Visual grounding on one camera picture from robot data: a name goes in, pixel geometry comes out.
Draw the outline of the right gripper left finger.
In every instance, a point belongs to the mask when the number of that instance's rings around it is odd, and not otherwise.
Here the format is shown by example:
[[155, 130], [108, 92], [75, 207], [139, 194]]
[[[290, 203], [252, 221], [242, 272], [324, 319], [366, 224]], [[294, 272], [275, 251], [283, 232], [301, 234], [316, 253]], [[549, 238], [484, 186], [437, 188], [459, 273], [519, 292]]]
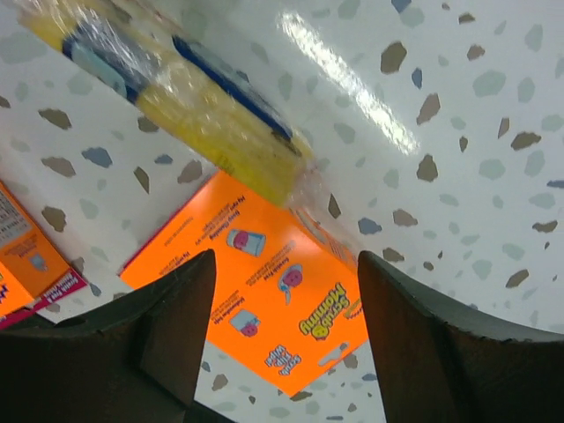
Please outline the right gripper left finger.
[[207, 250], [90, 312], [2, 330], [2, 421], [215, 421], [194, 399], [215, 283]]

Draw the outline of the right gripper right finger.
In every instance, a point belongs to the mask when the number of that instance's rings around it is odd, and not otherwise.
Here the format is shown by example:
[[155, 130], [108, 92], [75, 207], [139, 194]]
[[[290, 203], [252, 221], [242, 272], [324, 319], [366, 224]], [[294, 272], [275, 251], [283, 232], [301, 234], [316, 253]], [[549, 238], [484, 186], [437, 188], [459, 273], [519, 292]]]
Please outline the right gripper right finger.
[[360, 297], [388, 422], [561, 422], [563, 336], [478, 311], [376, 254]]

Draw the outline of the orange Scrub Mommy box back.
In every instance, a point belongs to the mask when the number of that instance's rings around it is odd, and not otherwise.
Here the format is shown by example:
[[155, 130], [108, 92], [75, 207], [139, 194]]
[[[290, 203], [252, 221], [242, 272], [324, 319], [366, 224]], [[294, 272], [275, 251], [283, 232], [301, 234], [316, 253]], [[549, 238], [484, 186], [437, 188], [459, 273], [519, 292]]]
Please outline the orange Scrub Mommy box back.
[[368, 338], [357, 259], [304, 211], [270, 204], [215, 174], [123, 266], [132, 288], [212, 250], [207, 338], [287, 395]]

